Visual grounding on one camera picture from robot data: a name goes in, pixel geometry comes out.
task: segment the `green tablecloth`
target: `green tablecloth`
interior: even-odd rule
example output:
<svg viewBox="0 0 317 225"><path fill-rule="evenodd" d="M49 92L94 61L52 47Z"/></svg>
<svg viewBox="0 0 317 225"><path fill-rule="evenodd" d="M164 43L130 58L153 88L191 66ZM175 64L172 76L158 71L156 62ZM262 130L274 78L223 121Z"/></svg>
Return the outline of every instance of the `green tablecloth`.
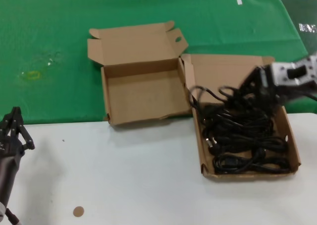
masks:
<svg viewBox="0 0 317 225"><path fill-rule="evenodd" d="M89 28L174 20L189 53L307 54L280 0L0 0L0 117L21 106L27 123L105 115Z"/></svg>

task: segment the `black power cable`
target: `black power cable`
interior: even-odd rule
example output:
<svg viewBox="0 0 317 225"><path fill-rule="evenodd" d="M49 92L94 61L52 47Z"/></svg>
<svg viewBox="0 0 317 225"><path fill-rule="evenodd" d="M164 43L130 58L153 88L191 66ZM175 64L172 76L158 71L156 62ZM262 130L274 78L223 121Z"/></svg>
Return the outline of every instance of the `black power cable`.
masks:
<svg viewBox="0 0 317 225"><path fill-rule="evenodd" d="M219 88L219 93L226 99L202 86L195 86L191 93L194 90L198 90L197 100L190 95L190 104L197 110L199 121L204 126L202 135L209 145L209 152L214 155L215 173L290 171L289 162L284 158L288 145L281 137L274 136L270 109L259 109L249 92L242 95L238 89L232 87ZM233 94L230 95L224 90L231 90ZM205 92L223 104L202 104L201 98ZM228 154L250 150L251 158ZM267 157L266 150L280 153L281 156Z"/></svg>

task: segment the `handle hole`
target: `handle hole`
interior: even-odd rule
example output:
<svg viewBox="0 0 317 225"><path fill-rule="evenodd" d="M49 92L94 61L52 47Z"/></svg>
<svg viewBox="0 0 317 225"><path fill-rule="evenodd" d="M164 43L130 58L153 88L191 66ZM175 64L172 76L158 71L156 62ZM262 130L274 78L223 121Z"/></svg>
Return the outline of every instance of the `handle hole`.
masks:
<svg viewBox="0 0 317 225"><path fill-rule="evenodd" d="M182 37L177 37L176 39L175 39L175 42L180 42L182 40Z"/></svg>

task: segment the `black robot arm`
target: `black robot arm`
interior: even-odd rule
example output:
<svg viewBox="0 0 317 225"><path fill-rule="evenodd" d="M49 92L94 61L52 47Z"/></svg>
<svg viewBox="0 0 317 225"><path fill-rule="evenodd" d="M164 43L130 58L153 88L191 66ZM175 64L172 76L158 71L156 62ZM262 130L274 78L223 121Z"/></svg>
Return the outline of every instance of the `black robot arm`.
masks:
<svg viewBox="0 0 317 225"><path fill-rule="evenodd" d="M18 139L19 134L25 144ZM0 121L0 222L6 212L20 160L25 150L34 148L33 140L24 127L20 107L13 107L11 113Z"/></svg>

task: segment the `cardboard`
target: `cardboard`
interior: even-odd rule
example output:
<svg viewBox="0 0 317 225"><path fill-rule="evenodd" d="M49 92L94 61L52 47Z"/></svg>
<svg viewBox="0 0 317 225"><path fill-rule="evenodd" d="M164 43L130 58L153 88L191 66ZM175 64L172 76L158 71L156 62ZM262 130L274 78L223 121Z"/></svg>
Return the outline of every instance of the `cardboard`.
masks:
<svg viewBox="0 0 317 225"><path fill-rule="evenodd" d="M184 66L188 44L174 22L90 29L88 57L103 65L110 124L187 114Z"/></svg>
<svg viewBox="0 0 317 225"><path fill-rule="evenodd" d="M191 89L195 85L201 85L209 88L218 94L218 88L223 85L239 88L243 80L254 69L256 65L266 65L274 61L272 57L261 56L233 56L233 55L182 55L185 67L186 86ZM205 94L202 96L202 103L222 102L212 96ZM205 177L214 178L268 178L282 177L294 174L301 164L297 146L294 140L293 132L289 124L284 107L280 107L273 119L276 134L282 138L287 138L289 150L285 156L289 159L291 172L289 174L264 174L249 172L244 174L215 174L212 165L213 155L208 151L206 140L202 137L202 127L198 121L198 115L195 109L192 109L197 137L197 145L201 166L201 173ZM250 157L251 152L240 153L242 157Z"/></svg>

